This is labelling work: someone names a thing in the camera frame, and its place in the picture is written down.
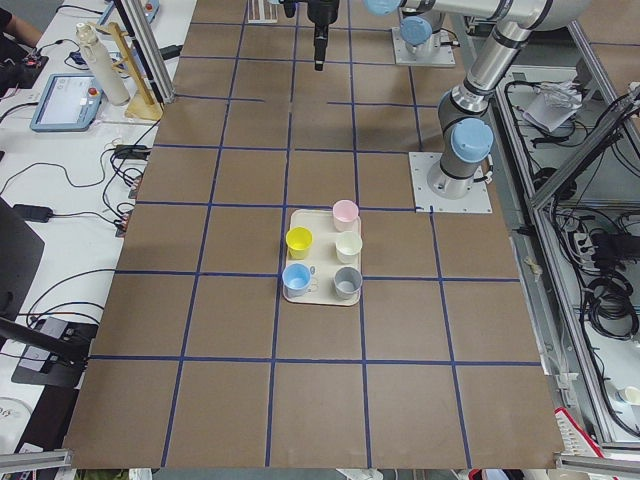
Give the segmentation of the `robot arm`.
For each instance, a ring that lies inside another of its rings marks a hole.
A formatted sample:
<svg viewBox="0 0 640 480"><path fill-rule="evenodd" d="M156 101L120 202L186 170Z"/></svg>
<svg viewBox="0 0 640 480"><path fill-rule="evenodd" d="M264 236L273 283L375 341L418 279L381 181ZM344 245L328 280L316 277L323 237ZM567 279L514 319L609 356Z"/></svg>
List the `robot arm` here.
<svg viewBox="0 0 640 480"><path fill-rule="evenodd" d="M535 30L555 30L577 19L588 1L367 1L373 15L398 9L477 16L494 20L463 82L445 93L438 117L445 142L439 163L428 173L429 188L447 199L467 195L479 165L491 151L494 134L484 122L489 98Z"/></svg>
<svg viewBox="0 0 640 480"><path fill-rule="evenodd" d="M437 52L442 44L445 14L433 10L423 13L402 10L401 13L399 31L407 51L413 56Z"/></svg>

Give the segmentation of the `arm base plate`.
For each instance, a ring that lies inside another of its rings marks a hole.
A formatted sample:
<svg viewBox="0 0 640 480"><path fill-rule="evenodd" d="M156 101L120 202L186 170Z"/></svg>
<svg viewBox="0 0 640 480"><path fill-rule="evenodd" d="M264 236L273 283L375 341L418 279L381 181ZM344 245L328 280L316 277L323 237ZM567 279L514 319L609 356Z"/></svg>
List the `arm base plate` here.
<svg viewBox="0 0 640 480"><path fill-rule="evenodd" d="M432 35L426 43L418 47L411 47L403 40L399 27L392 28L391 33L397 65L435 68L453 68L456 65L452 39L443 30Z"/></svg>
<svg viewBox="0 0 640 480"><path fill-rule="evenodd" d="M474 176L454 179L447 176L440 165L439 152L410 152L414 208L424 213L491 214L488 192L489 180L481 165Z"/></svg>

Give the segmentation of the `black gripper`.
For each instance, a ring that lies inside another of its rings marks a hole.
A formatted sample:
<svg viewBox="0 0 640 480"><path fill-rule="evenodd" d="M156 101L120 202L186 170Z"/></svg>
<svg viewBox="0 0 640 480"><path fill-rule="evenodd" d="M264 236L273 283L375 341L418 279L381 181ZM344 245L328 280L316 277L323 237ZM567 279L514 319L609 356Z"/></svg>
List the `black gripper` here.
<svg viewBox="0 0 640 480"><path fill-rule="evenodd" d="M339 0L280 0L285 16L295 16L298 3L307 4L307 18L314 26L314 69L322 71L326 59L329 40L329 26L336 22L339 14Z"/></svg>

